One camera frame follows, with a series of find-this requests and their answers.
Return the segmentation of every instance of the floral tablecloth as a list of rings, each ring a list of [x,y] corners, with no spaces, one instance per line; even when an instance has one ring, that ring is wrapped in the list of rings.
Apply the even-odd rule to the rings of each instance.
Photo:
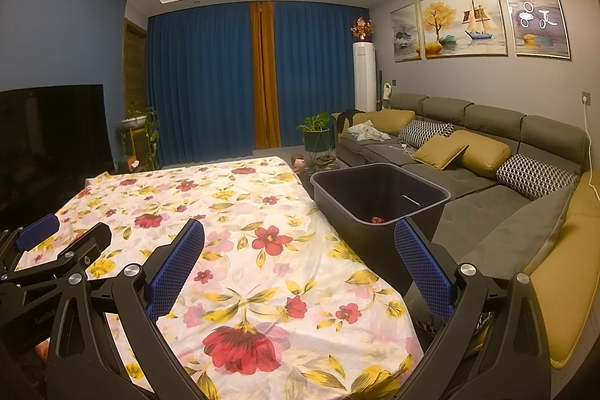
[[[55,259],[98,221],[112,243],[90,279],[142,264],[191,217],[206,241],[158,328],[211,400],[388,398],[422,357],[403,300],[329,225],[276,157],[95,178],[20,267]],[[121,323],[133,381],[151,389]]]

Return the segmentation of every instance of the television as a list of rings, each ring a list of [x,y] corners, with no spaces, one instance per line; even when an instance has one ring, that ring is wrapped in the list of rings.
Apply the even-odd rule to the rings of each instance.
[[[102,85],[0,91],[0,230],[57,212],[113,169]]]

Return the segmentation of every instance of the wall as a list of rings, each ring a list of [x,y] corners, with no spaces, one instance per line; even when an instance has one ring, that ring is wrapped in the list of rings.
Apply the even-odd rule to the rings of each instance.
[[[0,90],[104,84],[117,157],[124,12],[125,0],[0,0]]]
[[[148,31],[148,18],[133,7],[129,1],[127,1],[127,4],[125,5],[125,19],[129,19],[143,30]]]
[[[377,70],[394,91],[456,97],[475,103],[537,114],[583,127],[581,91],[591,93],[589,129],[600,167],[600,6],[598,0],[560,0],[571,61],[517,57],[506,0],[500,0],[508,57],[457,57],[394,62],[390,13],[420,0],[390,0],[370,9]]]

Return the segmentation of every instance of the framed painting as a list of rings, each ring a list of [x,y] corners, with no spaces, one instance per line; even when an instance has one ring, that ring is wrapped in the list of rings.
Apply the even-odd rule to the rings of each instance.
[[[571,59],[559,0],[506,0],[517,55]]]
[[[421,1],[425,56],[507,55],[499,0]]]
[[[421,59],[421,29],[417,4],[391,13],[394,61]]]

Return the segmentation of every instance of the plant pot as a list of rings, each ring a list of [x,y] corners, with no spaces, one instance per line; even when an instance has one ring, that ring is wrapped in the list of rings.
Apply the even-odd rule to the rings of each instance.
[[[329,149],[329,129],[304,131],[304,149],[309,153],[320,153]]]
[[[146,116],[140,115],[138,117],[131,117],[129,119],[123,119],[121,121],[121,127],[123,129],[140,129],[146,125]]]

